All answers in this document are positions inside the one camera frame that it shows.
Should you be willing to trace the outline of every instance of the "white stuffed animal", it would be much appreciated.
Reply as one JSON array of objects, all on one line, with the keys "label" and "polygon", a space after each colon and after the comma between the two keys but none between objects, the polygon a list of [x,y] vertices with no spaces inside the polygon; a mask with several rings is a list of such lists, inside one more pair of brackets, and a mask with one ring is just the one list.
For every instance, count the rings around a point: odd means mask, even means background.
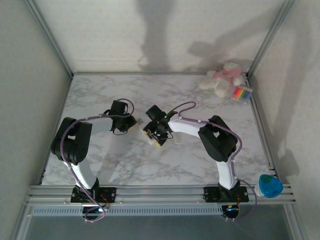
[{"label": "white stuffed animal", "polygon": [[207,77],[200,80],[198,86],[202,90],[214,89],[219,98],[224,98],[232,86],[239,86],[243,83],[241,72],[242,68],[239,64],[228,62],[223,66],[223,70],[209,70],[206,73]]}]

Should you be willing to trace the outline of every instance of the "white marble tabletop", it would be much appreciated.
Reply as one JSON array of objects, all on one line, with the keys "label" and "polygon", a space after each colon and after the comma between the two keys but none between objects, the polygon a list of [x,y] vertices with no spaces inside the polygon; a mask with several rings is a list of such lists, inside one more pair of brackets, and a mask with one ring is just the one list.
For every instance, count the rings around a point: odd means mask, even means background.
[{"label": "white marble tabletop", "polygon": [[[140,128],[150,120],[145,112],[154,104],[168,112],[175,106],[195,101],[186,117],[207,120],[220,116],[243,141],[235,159],[237,176],[255,183],[268,173],[269,165],[249,104],[221,99],[211,90],[200,90],[199,75],[77,75],[74,77],[62,118],[95,116],[111,107],[113,100],[133,101],[133,116],[143,122],[127,134],[101,132],[92,135],[87,154],[90,167],[101,185],[196,185],[217,184],[216,162],[209,157],[199,138],[181,133],[163,146],[150,145]],[[74,185],[62,161],[50,155],[43,185]]]}]

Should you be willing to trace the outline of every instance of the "purple cable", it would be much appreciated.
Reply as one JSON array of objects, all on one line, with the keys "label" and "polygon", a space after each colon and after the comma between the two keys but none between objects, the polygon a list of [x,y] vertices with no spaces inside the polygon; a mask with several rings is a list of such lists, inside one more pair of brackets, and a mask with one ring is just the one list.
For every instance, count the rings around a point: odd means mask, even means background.
[{"label": "purple cable", "polygon": [[[117,101],[120,101],[120,100],[125,100],[125,101],[128,101],[131,105],[132,105],[132,111],[131,113],[129,113],[128,115],[125,115],[125,116],[120,116],[120,115],[98,115],[98,116],[90,116],[90,117],[87,117],[87,118],[81,118],[81,119],[78,119],[76,121],[74,121],[66,130],[65,132],[63,133],[62,135],[62,138],[61,138],[61,142],[60,142],[60,152],[61,152],[61,157],[63,159],[63,161],[66,163],[66,165],[68,166],[68,169],[70,170],[71,174],[73,175],[74,179],[75,179],[75,182],[77,184],[80,185],[80,188],[83,190],[83,192],[88,196],[88,198],[93,202],[95,203],[97,206],[94,206],[92,208],[89,209],[89,211],[86,212],[85,216],[84,216],[84,220],[87,222],[91,222],[91,223],[94,223],[94,222],[97,222],[101,219],[103,219],[105,216],[106,216],[106,211],[105,209],[100,205],[100,203],[98,203],[90,194],[90,192],[88,192],[88,190],[85,188],[85,186],[80,182],[79,178],[77,177],[75,171],[72,169],[72,166],[71,166],[71,163],[66,159],[65,157],[65,154],[64,154],[64,142],[65,142],[65,138],[68,134],[68,132],[70,131],[70,129],[72,129],[77,123],[80,123],[80,122],[83,122],[83,121],[89,121],[89,120],[93,120],[93,119],[102,119],[102,118],[111,118],[111,117],[118,117],[118,118],[127,118],[127,117],[130,117],[134,111],[135,111],[135,106],[134,104],[132,103],[132,101],[126,99],[126,98],[120,98],[118,99]],[[96,208],[101,208],[102,209],[102,212],[103,212],[103,215],[102,216],[99,216],[97,217],[96,219],[93,219],[93,220],[88,220],[87,219],[87,215],[90,211],[92,211],[93,209],[96,209]]]},{"label": "purple cable", "polygon": [[228,128],[226,128],[226,127],[220,126],[220,125],[218,125],[218,124],[216,124],[216,123],[213,123],[213,122],[210,122],[210,121],[202,121],[202,120],[199,121],[199,120],[196,120],[196,119],[193,119],[193,118],[188,118],[188,117],[183,117],[183,116],[181,116],[181,113],[183,113],[183,112],[185,112],[185,111],[187,111],[187,110],[193,109],[193,108],[197,105],[197,103],[196,103],[195,101],[187,101],[187,102],[185,102],[185,103],[182,103],[182,104],[180,104],[179,106],[176,106],[176,107],[175,107],[174,109],[172,109],[171,111],[174,111],[174,110],[176,110],[177,108],[179,108],[179,107],[181,107],[181,106],[183,106],[183,105],[186,105],[186,104],[193,104],[193,106],[188,107],[188,108],[185,108],[185,109],[182,109],[181,111],[179,111],[178,116],[179,116],[179,118],[180,118],[181,120],[188,121],[188,122],[191,122],[191,123],[197,123],[197,124],[198,124],[198,123],[201,123],[201,124],[210,124],[210,125],[212,125],[212,126],[214,126],[214,127],[220,128],[221,130],[224,130],[224,131],[232,134],[233,136],[235,136],[235,137],[238,139],[238,142],[239,142],[240,146],[239,146],[238,150],[233,154],[233,156],[231,156],[231,159],[230,159],[230,160],[231,160],[231,172],[232,172],[232,176],[233,176],[235,179],[239,180],[240,182],[243,182],[244,184],[246,184],[246,185],[252,190],[253,195],[254,195],[254,206],[253,206],[253,208],[251,209],[251,211],[248,212],[246,215],[241,216],[241,217],[238,217],[238,218],[233,218],[232,220],[235,221],[235,220],[240,220],[240,219],[246,218],[249,214],[251,214],[251,213],[256,209],[257,203],[258,203],[258,198],[257,198],[257,194],[256,194],[254,188],[253,188],[249,183],[247,183],[245,180],[242,180],[242,179],[239,179],[239,178],[236,177],[235,166],[234,166],[234,159],[235,159],[236,155],[237,155],[237,154],[241,151],[241,149],[242,149],[242,145],[243,145],[243,144],[242,144],[241,138],[240,138],[235,132],[231,131],[230,129],[228,129]]}]

